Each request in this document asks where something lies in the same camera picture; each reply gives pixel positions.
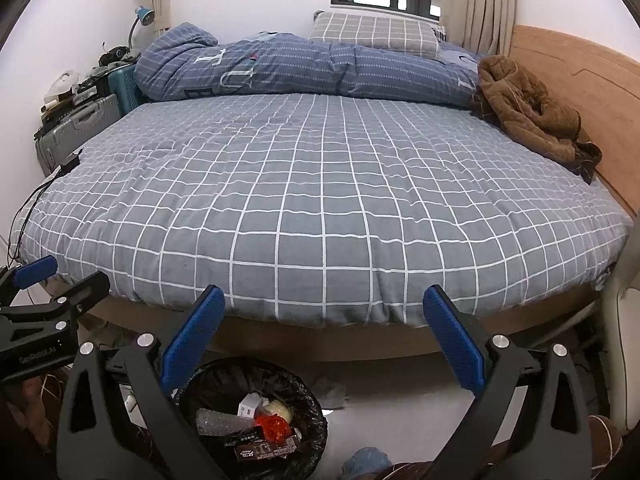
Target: gray suitcase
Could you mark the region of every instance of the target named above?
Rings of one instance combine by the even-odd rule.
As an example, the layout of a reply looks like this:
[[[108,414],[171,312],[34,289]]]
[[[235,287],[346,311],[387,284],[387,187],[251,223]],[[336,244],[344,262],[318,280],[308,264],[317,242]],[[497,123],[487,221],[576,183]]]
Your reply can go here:
[[[75,150],[120,118],[115,94],[85,104],[36,140],[38,161],[50,175]]]

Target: blue comforter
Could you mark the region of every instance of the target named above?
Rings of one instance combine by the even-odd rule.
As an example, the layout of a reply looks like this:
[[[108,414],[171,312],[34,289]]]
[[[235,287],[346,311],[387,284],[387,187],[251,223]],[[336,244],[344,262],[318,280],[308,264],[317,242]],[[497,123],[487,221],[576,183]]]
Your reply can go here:
[[[183,23],[142,53],[135,77],[155,101],[308,92],[467,107],[476,91],[477,65],[451,54],[423,59],[284,33],[218,45],[208,32]]]

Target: white box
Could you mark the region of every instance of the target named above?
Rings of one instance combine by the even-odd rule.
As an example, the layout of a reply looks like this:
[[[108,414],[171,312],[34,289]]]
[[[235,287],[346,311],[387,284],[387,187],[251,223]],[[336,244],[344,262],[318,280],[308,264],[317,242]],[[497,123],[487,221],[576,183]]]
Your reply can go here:
[[[255,410],[262,405],[262,397],[258,394],[247,394],[238,406],[238,416],[254,418]]]

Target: suitcase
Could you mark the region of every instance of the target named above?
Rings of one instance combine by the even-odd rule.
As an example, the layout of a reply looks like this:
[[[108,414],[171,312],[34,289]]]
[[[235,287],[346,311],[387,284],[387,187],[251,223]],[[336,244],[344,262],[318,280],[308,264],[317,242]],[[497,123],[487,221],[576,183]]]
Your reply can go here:
[[[35,139],[38,161],[50,175],[75,150],[121,117],[115,94],[87,103]]]
[[[133,78],[135,69],[136,64],[132,63],[112,70],[107,76],[111,92],[118,97],[118,105],[123,117],[145,102],[145,96]]]

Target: black trash bag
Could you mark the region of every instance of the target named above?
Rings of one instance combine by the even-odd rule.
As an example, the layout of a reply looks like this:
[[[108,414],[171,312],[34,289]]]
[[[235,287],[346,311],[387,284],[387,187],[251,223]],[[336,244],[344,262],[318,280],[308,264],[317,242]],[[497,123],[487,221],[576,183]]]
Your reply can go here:
[[[176,394],[175,402],[195,431],[199,408],[235,415],[238,404],[252,392],[280,400],[292,409],[291,427],[302,434],[300,449],[284,458],[238,462],[234,448],[223,446],[223,437],[201,436],[202,445],[231,480],[305,480],[324,452],[326,419],[316,398],[296,375],[258,359],[220,359],[199,368]]]

